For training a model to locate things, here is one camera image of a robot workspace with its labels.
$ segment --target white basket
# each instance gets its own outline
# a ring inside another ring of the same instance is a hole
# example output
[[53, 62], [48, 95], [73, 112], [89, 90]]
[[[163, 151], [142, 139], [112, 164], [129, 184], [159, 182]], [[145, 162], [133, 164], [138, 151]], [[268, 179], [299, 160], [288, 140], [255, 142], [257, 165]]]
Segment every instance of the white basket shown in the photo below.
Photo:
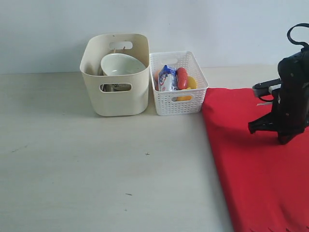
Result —
[[[197, 89], [160, 92], [155, 90], [154, 75], [164, 65], [184, 67], [188, 75], [197, 82]], [[155, 109], [158, 115], [184, 115], [198, 113], [204, 102], [208, 83], [192, 52], [164, 52], [150, 54], [151, 81], [154, 91]], [[191, 96], [189, 101], [172, 101], [176, 97]]]
[[[116, 50], [140, 60], [146, 67], [131, 75], [103, 76], [101, 59], [112, 52], [112, 43], [131, 42], [132, 48]], [[102, 116], [127, 116], [143, 112], [148, 106], [149, 46], [148, 39], [139, 34], [103, 34], [92, 38], [85, 49], [80, 70], [97, 114]], [[105, 84], [130, 84], [131, 90], [103, 92]]]

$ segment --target storage bin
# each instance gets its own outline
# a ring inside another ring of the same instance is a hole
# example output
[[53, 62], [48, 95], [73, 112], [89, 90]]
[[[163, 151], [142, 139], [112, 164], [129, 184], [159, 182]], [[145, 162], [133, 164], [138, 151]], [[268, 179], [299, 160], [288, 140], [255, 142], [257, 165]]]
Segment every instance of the storage bin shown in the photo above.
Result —
[[[131, 49], [117, 49], [141, 61], [146, 69], [130, 75], [103, 76], [101, 59], [119, 44], [131, 42]], [[92, 38], [80, 64], [84, 83], [95, 112], [102, 116], [128, 116], [143, 112], [148, 106], [149, 45], [140, 34], [103, 34]], [[130, 84], [129, 91], [104, 92], [106, 84]]]
[[[174, 68], [184, 67], [188, 75], [197, 82], [197, 89], [160, 92], [155, 90], [154, 75], [164, 65]], [[208, 82], [190, 51], [163, 52], [150, 54], [151, 81], [154, 92], [155, 109], [158, 115], [183, 115], [197, 113], [204, 102]], [[188, 101], [176, 101], [177, 97], [191, 96]]]

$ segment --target black cable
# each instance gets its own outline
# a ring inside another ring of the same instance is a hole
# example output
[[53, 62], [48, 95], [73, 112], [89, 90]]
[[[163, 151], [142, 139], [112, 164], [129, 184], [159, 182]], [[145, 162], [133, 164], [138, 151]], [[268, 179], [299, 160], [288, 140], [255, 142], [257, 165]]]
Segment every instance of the black cable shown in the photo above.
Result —
[[263, 99], [263, 98], [261, 98], [261, 97], [259, 97], [259, 99], [261, 100], [261, 101], [264, 101], [264, 102], [273, 102], [274, 100], [266, 100], [266, 99]]

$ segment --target white mesh basket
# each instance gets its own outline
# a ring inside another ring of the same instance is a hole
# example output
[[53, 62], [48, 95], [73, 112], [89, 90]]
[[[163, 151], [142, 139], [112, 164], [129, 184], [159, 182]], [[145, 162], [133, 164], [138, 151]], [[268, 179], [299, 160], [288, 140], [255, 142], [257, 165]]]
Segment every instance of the white mesh basket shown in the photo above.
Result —
[[[197, 89], [159, 92], [155, 90], [154, 75], [164, 65], [184, 67], [197, 82]], [[192, 52], [163, 52], [150, 54], [151, 82], [154, 91], [155, 109], [158, 115], [184, 115], [197, 113], [204, 102], [208, 83]], [[191, 96], [189, 101], [175, 101], [180, 96]]]

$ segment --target red cloth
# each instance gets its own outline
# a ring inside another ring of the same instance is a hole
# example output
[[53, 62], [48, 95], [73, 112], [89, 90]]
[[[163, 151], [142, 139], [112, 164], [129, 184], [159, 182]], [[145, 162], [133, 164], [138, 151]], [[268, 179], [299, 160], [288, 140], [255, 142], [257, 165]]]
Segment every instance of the red cloth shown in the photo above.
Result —
[[252, 89], [209, 88], [202, 107], [235, 232], [309, 232], [309, 129], [286, 145], [250, 134], [271, 110]]

